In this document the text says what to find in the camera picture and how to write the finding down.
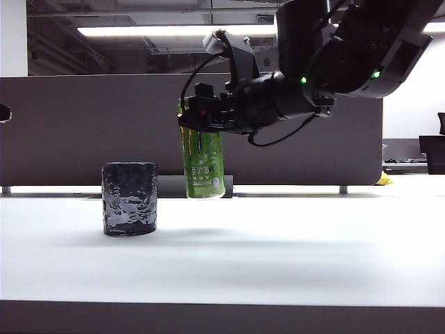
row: cubicle divider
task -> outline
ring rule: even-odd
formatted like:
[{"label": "cubicle divider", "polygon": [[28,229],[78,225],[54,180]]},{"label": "cubicle divider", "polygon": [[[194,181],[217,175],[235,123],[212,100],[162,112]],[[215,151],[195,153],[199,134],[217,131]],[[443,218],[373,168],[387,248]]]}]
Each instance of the cubicle divider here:
[{"label": "cubicle divider", "polygon": [[[108,161],[155,161],[182,175],[178,97],[187,74],[1,78],[0,185],[98,185]],[[223,91],[228,74],[196,81]],[[382,101],[342,97],[289,140],[256,148],[224,135],[225,170],[235,184],[368,185],[381,173]],[[265,129],[279,138],[302,119]]]}]

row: textured glass cup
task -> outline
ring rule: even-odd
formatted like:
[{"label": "textured glass cup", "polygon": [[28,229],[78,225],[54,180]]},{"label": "textured glass cup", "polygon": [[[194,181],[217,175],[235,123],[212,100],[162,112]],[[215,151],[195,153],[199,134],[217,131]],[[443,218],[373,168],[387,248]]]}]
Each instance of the textured glass cup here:
[{"label": "textured glass cup", "polygon": [[104,233],[114,237],[156,229],[157,165],[111,162],[102,167]]}]

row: yellow object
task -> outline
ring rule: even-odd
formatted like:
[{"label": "yellow object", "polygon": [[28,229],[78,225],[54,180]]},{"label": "yellow object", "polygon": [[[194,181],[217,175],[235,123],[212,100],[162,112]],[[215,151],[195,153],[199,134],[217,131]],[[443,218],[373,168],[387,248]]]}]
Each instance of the yellow object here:
[{"label": "yellow object", "polygon": [[386,186],[388,184],[393,183],[391,178],[386,174],[385,172],[382,172],[382,177],[378,182],[375,184],[376,186]]}]

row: fluorescent light fixture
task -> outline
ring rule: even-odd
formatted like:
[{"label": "fluorescent light fixture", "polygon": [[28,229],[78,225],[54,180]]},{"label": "fluorescent light fixture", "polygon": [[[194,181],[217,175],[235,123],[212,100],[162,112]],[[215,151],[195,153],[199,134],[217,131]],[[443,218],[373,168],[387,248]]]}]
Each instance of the fluorescent light fixture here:
[{"label": "fluorescent light fixture", "polygon": [[445,22],[428,23],[423,30],[425,33],[445,33]]},{"label": "fluorescent light fixture", "polygon": [[233,35],[252,37],[273,37],[277,27],[273,24],[243,24],[224,26],[105,26],[92,28],[78,28],[86,37],[182,37],[206,36],[212,31],[224,29]]}]

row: monster energy can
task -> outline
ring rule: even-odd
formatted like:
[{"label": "monster energy can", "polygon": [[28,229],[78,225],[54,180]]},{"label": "monster energy can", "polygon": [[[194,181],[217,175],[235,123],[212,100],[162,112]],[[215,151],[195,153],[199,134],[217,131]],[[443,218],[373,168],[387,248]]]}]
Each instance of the monster energy can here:
[{"label": "monster energy can", "polygon": [[225,194],[222,136],[179,126],[188,198]]}]

